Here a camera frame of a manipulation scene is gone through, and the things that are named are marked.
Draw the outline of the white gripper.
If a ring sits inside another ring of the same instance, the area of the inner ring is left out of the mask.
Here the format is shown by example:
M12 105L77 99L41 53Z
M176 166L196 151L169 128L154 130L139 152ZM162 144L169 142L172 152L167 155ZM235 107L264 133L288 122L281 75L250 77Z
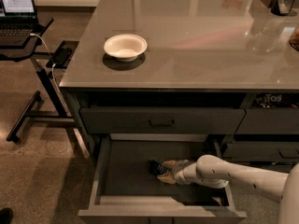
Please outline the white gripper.
M164 161L162 166L172 169L171 174L158 175L157 178L166 184L189 185L195 180L195 163L193 161Z

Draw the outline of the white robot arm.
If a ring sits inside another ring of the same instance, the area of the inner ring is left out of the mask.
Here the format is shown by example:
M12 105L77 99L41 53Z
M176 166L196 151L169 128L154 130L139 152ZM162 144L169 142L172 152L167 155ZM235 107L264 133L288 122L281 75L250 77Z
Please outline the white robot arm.
M224 188L229 182L243 185L279 203L278 224L299 224L298 164L286 174L203 155L197 161L155 163L153 173L167 184L196 183L213 189Z

